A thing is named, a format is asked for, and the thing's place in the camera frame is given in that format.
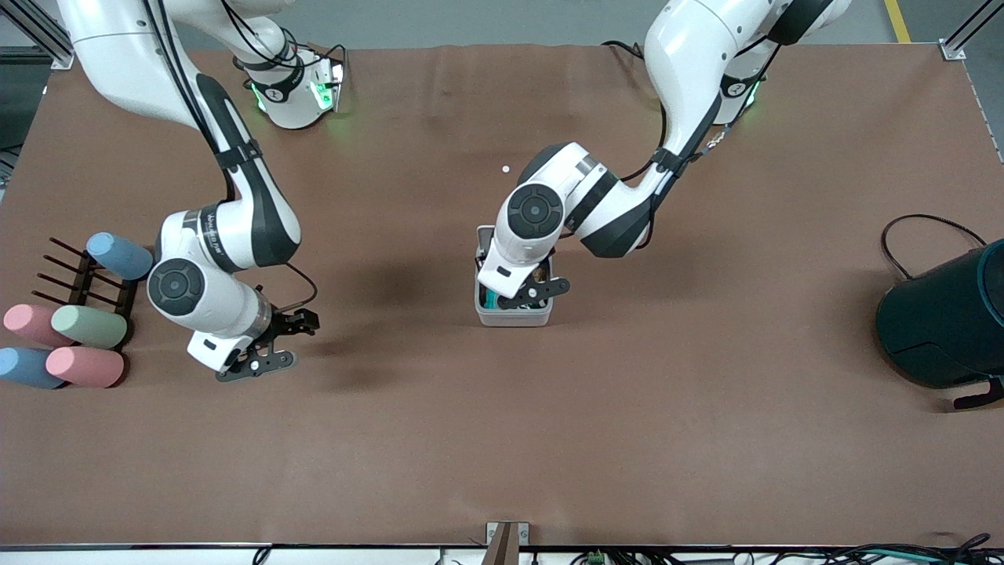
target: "green cylinder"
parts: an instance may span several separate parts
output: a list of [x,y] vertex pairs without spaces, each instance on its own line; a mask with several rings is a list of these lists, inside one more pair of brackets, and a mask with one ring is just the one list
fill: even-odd
[[52,315],[53,330],[97,349],[111,349],[121,343],[128,328],[121,316],[86,306],[64,306]]
[[1004,240],[901,282],[875,317],[890,359],[945,388],[1004,375]]

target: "green led light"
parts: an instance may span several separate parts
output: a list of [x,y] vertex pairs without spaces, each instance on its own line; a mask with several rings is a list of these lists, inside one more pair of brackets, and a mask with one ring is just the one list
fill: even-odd
[[254,85],[254,82],[251,83],[251,91],[254,92],[254,97],[258,98],[258,109],[267,113],[268,110],[265,109],[265,102],[261,100],[261,94],[258,92],[258,87]]
[[321,109],[328,109],[334,105],[334,102],[331,101],[330,88],[324,84],[317,84],[313,81],[310,82],[310,86],[312,86],[314,97],[317,98],[317,105],[320,106]]

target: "gray floor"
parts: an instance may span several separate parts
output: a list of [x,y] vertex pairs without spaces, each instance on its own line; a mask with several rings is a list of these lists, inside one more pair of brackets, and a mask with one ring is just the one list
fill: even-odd
[[[900,0],[903,19],[914,41],[949,37],[983,0]],[[979,94],[987,122],[1004,135],[1004,14],[999,14],[965,46],[966,68]]]

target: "blue cylinder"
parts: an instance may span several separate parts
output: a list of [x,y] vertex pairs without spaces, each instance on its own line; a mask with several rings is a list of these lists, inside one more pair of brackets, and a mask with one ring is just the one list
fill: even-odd
[[154,266],[154,255],[140,245],[107,231],[87,240],[87,252],[104,268],[123,280],[138,280]]
[[56,388],[65,381],[45,370],[49,350],[29,347],[0,349],[0,379],[26,384],[35,388]]

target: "gray container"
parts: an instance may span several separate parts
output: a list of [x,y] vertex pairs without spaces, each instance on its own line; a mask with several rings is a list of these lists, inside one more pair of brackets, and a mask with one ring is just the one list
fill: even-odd
[[[478,251],[475,259],[480,264],[488,255],[488,248],[492,244],[492,234],[495,232],[494,225],[478,226]],[[547,257],[540,263],[547,271],[549,277],[554,276],[551,270],[551,257]],[[501,310],[488,308],[482,293],[491,293],[478,282],[478,267],[474,268],[474,310],[478,311],[478,318],[481,323],[490,328],[538,328],[546,326],[551,318],[551,309],[554,308],[554,299],[542,301],[543,308],[537,309],[513,309]]]

